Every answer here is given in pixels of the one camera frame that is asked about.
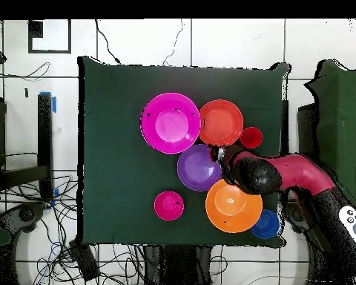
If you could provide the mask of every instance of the black cable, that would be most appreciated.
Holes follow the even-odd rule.
[[[41,76],[37,76],[36,78],[32,78],[32,79],[27,79],[29,76],[31,76],[32,74],[34,74],[35,72],[37,72],[39,69],[41,69],[42,67],[44,67],[45,65],[47,65],[47,69],[46,71],[41,74]],[[41,65],[39,68],[37,68],[37,70],[35,70],[34,72],[28,74],[27,76],[17,76],[15,74],[3,74],[3,73],[0,73],[0,76],[3,76],[3,77],[15,77],[15,78],[20,78],[20,79],[24,79],[24,80],[27,80],[27,81],[35,81],[39,78],[42,78],[48,71],[49,71],[49,67],[50,67],[50,63],[49,62],[46,62],[44,63],[43,65]]]
[[[165,63],[166,63],[168,66],[170,66],[166,60],[167,60],[169,57],[171,57],[171,56],[174,55],[175,46],[176,46],[176,44],[177,44],[178,36],[179,36],[179,34],[183,31],[183,25],[184,25],[184,24],[183,24],[183,21],[182,21],[182,19],[181,19],[181,30],[178,32],[177,37],[175,38],[175,43],[174,43],[173,52],[172,52],[170,55],[166,56],[166,58],[165,58],[165,60],[163,61],[162,65],[165,65]]]
[[[97,29],[97,31],[102,34],[102,36],[103,36],[105,42],[107,43],[107,50],[108,50],[109,54],[115,59],[115,61],[116,61],[119,65],[123,65],[123,64],[120,62],[120,60],[117,59],[117,58],[111,53],[110,48],[109,48],[109,44],[108,44],[107,37],[105,37],[105,34],[99,29],[98,20],[97,20],[97,19],[95,20],[95,24],[96,24],[96,29]]]

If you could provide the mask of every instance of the red-orange plate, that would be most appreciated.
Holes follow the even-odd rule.
[[[208,191],[205,210],[211,223],[221,231],[240,233],[258,221],[263,200],[260,195],[246,194],[221,179]]]
[[[228,100],[217,99],[200,109],[200,139],[205,144],[230,145],[243,130],[240,109]]]

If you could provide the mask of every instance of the blue object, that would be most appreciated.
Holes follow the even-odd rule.
[[[59,189],[58,188],[56,188],[56,189],[54,189],[54,197],[56,198],[56,197],[58,197],[59,196]],[[53,206],[55,206],[56,205],[56,201],[55,200],[51,200],[51,202],[50,202]],[[50,210],[51,209],[51,206],[47,206],[46,208],[45,208],[45,210]]]
[[[274,237],[280,229],[280,221],[276,213],[270,210],[262,210],[257,223],[251,227],[254,236],[260,239]]]
[[[56,113],[56,96],[51,98],[51,105],[53,108],[53,113]]]

